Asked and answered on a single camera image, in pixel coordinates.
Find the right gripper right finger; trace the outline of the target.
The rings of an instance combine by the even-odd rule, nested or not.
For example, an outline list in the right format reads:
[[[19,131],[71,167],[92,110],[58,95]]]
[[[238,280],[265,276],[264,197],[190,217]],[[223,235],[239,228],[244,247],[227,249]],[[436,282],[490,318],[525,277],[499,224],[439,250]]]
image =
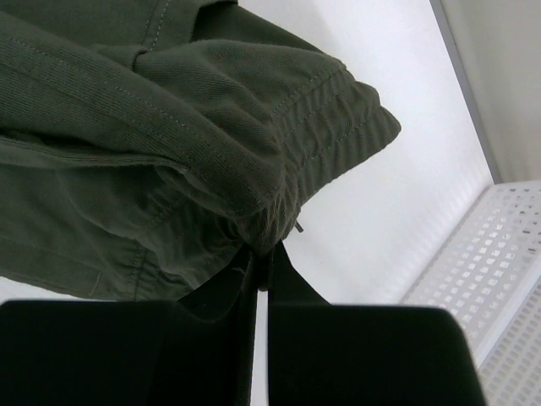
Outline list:
[[[435,307],[331,304],[282,244],[268,265],[272,405],[483,405],[464,333]]]

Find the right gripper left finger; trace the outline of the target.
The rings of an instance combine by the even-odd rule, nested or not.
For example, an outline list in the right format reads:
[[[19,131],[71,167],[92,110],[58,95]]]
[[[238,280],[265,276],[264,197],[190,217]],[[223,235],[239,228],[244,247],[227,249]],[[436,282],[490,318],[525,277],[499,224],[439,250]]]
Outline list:
[[[247,405],[256,292],[241,249],[180,300],[11,300],[4,405]]]

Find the olive green shorts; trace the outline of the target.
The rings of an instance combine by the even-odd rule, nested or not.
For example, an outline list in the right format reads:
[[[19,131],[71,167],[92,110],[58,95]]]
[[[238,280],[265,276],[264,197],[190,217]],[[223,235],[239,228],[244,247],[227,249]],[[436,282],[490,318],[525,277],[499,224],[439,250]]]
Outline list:
[[[181,299],[400,130],[340,60],[235,1],[4,1],[1,274]]]

